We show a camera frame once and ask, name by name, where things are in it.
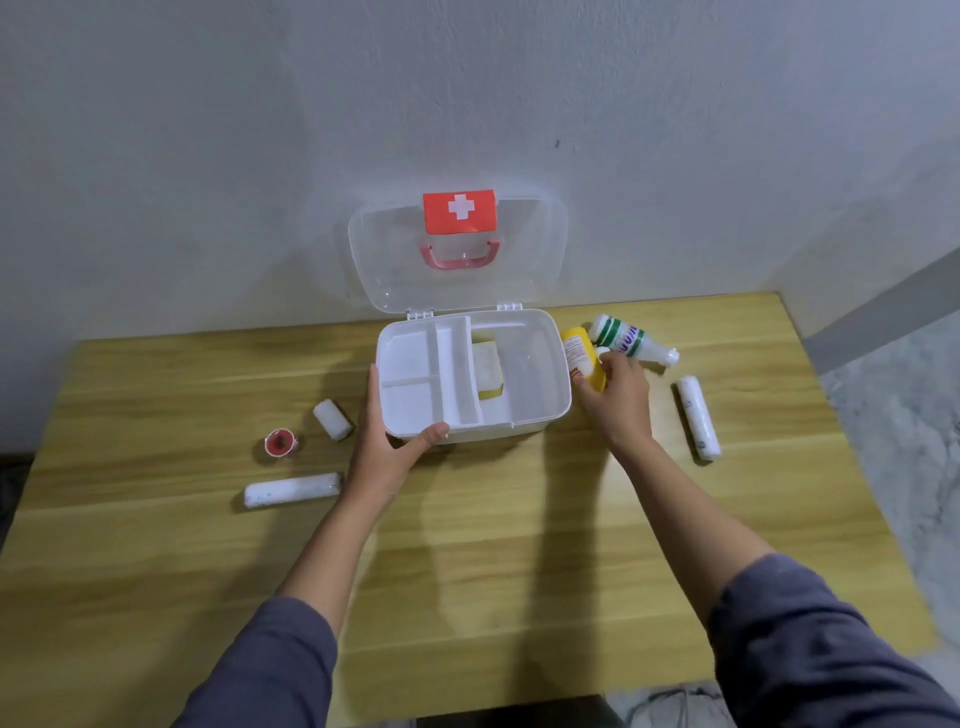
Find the clear plastic lid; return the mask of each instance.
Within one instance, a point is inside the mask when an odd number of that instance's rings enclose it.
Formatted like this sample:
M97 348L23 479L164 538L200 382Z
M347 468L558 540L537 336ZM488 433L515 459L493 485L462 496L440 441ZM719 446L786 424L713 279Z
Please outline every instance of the clear plastic lid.
M438 311L528 303L556 284L566 208L535 197L496 201L491 232L428 235L420 204L361 209L348 237L364 290L381 311Z

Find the white box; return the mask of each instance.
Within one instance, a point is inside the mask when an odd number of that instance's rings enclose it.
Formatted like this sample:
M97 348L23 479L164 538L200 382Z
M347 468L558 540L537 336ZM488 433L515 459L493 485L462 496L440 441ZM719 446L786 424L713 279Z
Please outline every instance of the white box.
M371 301L407 313L380 332L376 347L384 423L396 437L440 421L450 425L451 443L508 437L541 430L570 408L557 325L545 311L522 307L556 282L566 210L545 198L498 199L497 222L494 232L431 236L416 205L350 218L350 249ZM454 267L429 265L434 254ZM483 304L493 308L433 315L434 307ZM503 394L480 400L470 344L487 340L496 342Z

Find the white cross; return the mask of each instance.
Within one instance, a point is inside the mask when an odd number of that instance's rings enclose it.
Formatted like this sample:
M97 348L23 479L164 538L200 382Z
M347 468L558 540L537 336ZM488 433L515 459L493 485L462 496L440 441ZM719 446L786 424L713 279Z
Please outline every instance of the white cross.
M469 200L467 195L454 195L453 201L447 203L446 208L455 212L458 220L466 220L474 211L473 200Z

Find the pink handle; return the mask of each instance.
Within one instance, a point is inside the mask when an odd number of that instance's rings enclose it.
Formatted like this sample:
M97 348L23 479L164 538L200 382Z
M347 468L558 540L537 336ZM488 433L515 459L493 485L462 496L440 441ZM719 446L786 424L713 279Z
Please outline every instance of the pink handle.
M487 254L483 257L455 257L451 260L438 260L433 256L432 245L423 243L423 245L420 246L420 254L423 256L423 261L438 271L462 271L465 268L483 268L485 265L493 263L493 259L496 258L499 250L499 240L488 240Z

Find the white bandage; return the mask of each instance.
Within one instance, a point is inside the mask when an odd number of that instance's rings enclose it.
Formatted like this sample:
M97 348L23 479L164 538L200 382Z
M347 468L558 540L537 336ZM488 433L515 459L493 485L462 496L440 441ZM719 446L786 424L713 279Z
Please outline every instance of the white bandage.
M333 400L324 400L313 408L313 416L324 426L326 434L334 440L343 440L353 431L350 420L344 417Z
M686 421L690 424L693 433L693 442L697 447L697 454L704 460L716 460L721 455L720 441L713 429L713 420L704 400L704 392L700 388L700 380L696 376L684 376L677 382L680 390L680 399L684 403Z
M243 502L248 508L291 503L315 497L330 497L340 494L340 474L324 473L307 477L291 477L286 480L271 480L253 483L243 492Z

